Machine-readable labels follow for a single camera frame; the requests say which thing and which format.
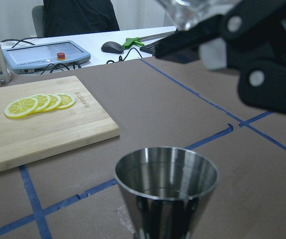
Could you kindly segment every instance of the screw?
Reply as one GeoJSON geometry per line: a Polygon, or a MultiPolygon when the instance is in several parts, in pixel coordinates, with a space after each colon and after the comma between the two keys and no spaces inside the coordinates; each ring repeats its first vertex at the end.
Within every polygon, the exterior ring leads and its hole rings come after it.
{"type": "Polygon", "coordinates": [[[242,25],[242,19],[239,16],[232,16],[228,20],[227,29],[230,32],[236,32],[242,25]]]}
{"type": "Polygon", "coordinates": [[[254,87],[260,86],[263,84],[264,78],[265,76],[262,71],[253,71],[249,76],[250,85],[254,87]]]}

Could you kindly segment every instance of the bamboo cutting board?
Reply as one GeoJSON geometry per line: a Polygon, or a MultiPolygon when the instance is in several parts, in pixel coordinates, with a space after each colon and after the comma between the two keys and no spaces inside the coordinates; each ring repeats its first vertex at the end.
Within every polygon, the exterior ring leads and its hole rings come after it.
{"type": "Polygon", "coordinates": [[[0,88],[0,172],[119,135],[119,127],[75,76],[0,88]],[[65,110],[4,116],[16,99],[44,93],[70,93],[65,110]]]}

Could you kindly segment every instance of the tablet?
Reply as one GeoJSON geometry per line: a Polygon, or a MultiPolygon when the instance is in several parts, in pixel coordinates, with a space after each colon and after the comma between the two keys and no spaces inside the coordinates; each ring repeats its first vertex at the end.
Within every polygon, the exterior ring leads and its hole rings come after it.
{"type": "Polygon", "coordinates": [[[44,70],[51,63],[82,64],[91,58],[86,50],[73,41],[4,49],[2,53],[10,71],[16,74],[35,73],[44,70]]]}

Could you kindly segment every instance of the black mouse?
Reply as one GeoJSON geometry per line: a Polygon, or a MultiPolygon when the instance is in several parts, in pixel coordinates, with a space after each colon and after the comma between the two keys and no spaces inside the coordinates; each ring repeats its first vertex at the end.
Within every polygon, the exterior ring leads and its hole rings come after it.
{"type": "Polygon", "coordinates": [[[121,54],[124,52],[124,47],[117,42],[108,41],[102,45],[101,50],[107,53],[121,54]]]}

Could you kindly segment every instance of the black cable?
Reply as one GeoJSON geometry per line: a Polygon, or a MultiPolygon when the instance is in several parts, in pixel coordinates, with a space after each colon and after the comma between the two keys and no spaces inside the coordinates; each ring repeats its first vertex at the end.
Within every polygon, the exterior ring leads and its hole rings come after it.
{"type": "Polygon", "coordinates": [[[6,39],[6,40],[3,40],[1,42],[6,42],[6,41],[17,41],[17,43],[12,48],[14,48],[20,42],[24,42],[24,43],[28,43],[28,44],[31,44],[31,45],[35,45],[32,42],[25,41],[25,40],[18,40],[18,39],[6,39]]]}
{"type": "MultiPolygon", "coordinates": [[[[118,61],[120,62],[120,61],[125,61],[125,59],[128,57],[128,54],[131,52],[131,50],[135,50],[135,51],[137,51],[137,53],[139,54],[139,56],[141,57],[141,58],[143,58],[142,57],[142,55],[141,55],[141,53],[139,53],[139,51],[135,48],[135,47],[132,47],[131,49],[129,49],[129,51],[128,51],[128,53],[126,54],[126,56],[124,57],[124,59],[122,58],[122,56],[119,56],[118,57],[118,61]]],[[[106,62],[106,64],[108,64],[108,63],[114,63],[115,61],[113,61],[113,60],[108,60],[107,62],[106,62]]]]}
{"type": "Polygon", "coordinates": [[[16,45],[18,45],[20,42],[22,42],[22,41],[24,41],[24,40],[28,40],[28,39],[39,39],[39,38],[41,38],[41,37],[26,37],[26,38],[24,38],[24,39],[18,41],[12,48],[14,48],[16,45]]]}
{"type": "Polygon", "coordinates": [[[75,65],[78,66],[78,69],[81,68],[81,65],[79,64],[79,62],[77,62],[77,61],[74,61],[74,62],[73,62],[73,69],[75,69],[75,65]]]}
{"type": "Polygon", "coordinates": [[[135,47],[132,47],[131,49],[129,49],[129,51],[128,51],[128,53],[127,53],[127,55],[125,56],[125,58],[124,59],[122,59],[122,56],[119,56],[119,61],[125,61],[125,59],[127,58],[127,56],[128,56],[128,54],[131,52],[131,50],[135,50],[135,51],[137,51],[137,53],[138,53],[138,55],[141,57],[141,58],[143,58],[142,57],[142,55],[141,55],[141,53],[139,53],[139,51],[135,48],[135,47]]]}
{"type": "Polygon", "coordinates": [[[58,63],[58,64],[55,64],[54,67],[51,69],[50,73],[52,73],[54,71],[55,68],[59,67],[60,65],[64,66],[65,68],[68,69],[68,71],[70,70],[69,67],[67,67],[67,65],[63,64],[63,63],[58,63]]]}
{"type": "Polygon", "coordinates": [[[56,66],[56,65],[53,64],[53,63],[50,63],[49,65],[47,65],[47,66],[45,67],[45,69],[43,70],[43,72],[41,72],[41,75],[42,75],[44,72],[48,71],[48,67],[51,66],[51,65],[53,66],[53,68],[57,68],[57,69],[60,69],[61,71],[63,71],[63,69],[61,69],[60,67],[56,66]]]}

